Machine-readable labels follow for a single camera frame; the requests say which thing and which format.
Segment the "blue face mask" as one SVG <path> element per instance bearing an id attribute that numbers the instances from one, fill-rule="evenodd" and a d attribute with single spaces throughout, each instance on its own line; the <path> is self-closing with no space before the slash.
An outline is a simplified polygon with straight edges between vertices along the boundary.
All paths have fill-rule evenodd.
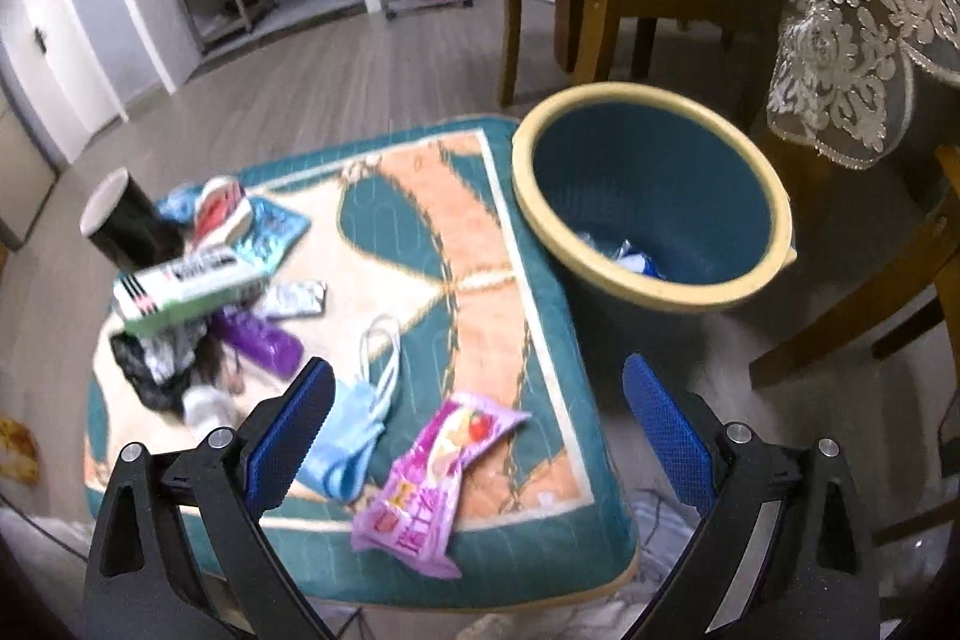
<path id="1" fill-rule="evenodd" d="M 371 380 L 371 347 L 376 338 L 386 341 L 386 364 Z M 299 484 L 332 502 L 355 502 L 363 491 L 377 441 L 386 431 L 400 364 L 400 326 L 396 319 L 381 315 L 359 340 L 358 372 L 335 381 L 334 404 L 299 466 Z"/>

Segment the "teal lace tablecloth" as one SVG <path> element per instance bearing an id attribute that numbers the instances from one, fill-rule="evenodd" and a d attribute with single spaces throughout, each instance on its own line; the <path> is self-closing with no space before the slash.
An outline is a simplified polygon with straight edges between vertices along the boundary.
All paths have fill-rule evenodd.
<path id="1" fill-rule="evenodd" d="M 907 135 L 919 73 L 957 85 L 958 0 L 786 0 L 766 119 L 867 169 Z"/>

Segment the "teal trash bin cream rim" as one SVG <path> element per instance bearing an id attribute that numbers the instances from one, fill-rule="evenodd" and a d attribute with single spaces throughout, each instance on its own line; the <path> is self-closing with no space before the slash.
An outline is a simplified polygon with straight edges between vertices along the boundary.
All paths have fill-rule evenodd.
<path id="1" fill-rule="evenodd" d="M 743 304 L 797 259 L 788 191 L 736 125 L 667 89 L 574 86 L 512 136 L 512 193 L 576 278 L 652 312 Z"/>

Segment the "small silver foil wrapper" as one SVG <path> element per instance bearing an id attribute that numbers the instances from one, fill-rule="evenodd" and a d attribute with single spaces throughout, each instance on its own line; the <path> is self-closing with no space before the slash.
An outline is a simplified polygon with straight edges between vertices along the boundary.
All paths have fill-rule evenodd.
<path id="1" fill-rule="evenodd" d="M 327 286 L 320 281 L 274 281 L 254 302 L 251 312 L 264 320 L 291 320 L 325 314 Z"/>

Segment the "pink snack wrapper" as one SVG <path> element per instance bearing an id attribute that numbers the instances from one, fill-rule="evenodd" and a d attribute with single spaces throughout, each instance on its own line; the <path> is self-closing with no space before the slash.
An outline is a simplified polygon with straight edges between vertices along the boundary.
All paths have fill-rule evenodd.
<path id="1" fill-rule="evenodd" d="M 528 419 L 486 396 L 452 393 L 412 447 L 394 459 L 370 505 L 353 518 L 352 548 L 385 552 L 428 578 L 460 578 L 448 546 L 464 473 Z"/>

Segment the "white Coltalin medicine box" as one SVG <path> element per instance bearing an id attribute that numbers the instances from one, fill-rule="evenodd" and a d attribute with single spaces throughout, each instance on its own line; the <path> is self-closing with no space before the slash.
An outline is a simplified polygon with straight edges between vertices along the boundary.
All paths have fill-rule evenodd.
<path id="1" fill-rule="evenodd" d="M 268 280 L 267 266 L 220 245 L 124 273 L 112 286 L 110 307 L 125 333 L 144 338 L 252 298 Z"/>

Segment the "black mug white inside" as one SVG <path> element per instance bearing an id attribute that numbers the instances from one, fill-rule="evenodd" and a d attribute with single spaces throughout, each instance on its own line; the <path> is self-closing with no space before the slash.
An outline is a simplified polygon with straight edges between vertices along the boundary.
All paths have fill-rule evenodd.
<path id="1" fill-rule="evenodd" d="M 88 242 L 124 273 L 137 273 L 184 253 L 179 227 L 161 216 L 125 167 L 91 191 L 80 218 Z"/>

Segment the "red white snack packet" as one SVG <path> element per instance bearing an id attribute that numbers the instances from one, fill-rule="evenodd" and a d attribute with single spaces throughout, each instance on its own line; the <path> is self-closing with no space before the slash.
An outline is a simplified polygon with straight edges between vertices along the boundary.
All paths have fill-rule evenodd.
<path id="1" fill-rule="evenodd" d="M 233 245 L 252 226 L 252 203 L 236 177 L 215 177 L 206 182 L 194 203 L 194 230 L 190 250 L 199 252 L 218 245 Z"/>

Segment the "blue foil wrapper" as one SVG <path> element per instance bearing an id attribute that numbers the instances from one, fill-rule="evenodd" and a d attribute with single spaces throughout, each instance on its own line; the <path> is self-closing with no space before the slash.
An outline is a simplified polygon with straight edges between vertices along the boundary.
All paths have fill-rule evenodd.
<path id="1" fill-rule="evenodd" d="M 192 184 L 174 188 L 171 193 L 167 193 L 166 197 L 155 203 L 161 216 L 179 227 L 189 252 L 192 252 L 190 237 L 194 230 L 194 203 L 203 185 Z M 293 250 L 302 236 L 308 232 L 311 221 L 306 216 L 283 208 L 268 198 L 249 195 L 247 190 L 245 195 L 251 200 L 252 211 L 254 211 L 251 229 L 239 242 L 224 247 L 229 247 L 243 259 L 262 266 L 268 275 L 275 275 L 288 252 Z"/>

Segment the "black silver crumpled bag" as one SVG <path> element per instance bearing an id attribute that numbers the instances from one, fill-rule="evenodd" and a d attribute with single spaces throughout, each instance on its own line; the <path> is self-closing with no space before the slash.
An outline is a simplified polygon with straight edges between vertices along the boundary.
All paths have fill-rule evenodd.
<path id="1" fill-rule="evenodd" d="M 190 388 L 215 385 L 223 357 L 205 320 L 188 321 L 153 336 L 117 331 L 109 337 L 114 362 L 149 411 L 184 414 Z"/>

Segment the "white crumpled tissue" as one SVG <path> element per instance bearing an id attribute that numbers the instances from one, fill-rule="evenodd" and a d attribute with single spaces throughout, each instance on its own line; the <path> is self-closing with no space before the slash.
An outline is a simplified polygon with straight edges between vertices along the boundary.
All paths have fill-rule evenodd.
<path id="1" fill-rule="evenodd" d="M 231 396 L 212 385 L 190 386 L 182 395 L 182 420 L 189 429 L 208 432 L 238 425 L 238 408 Z"/>

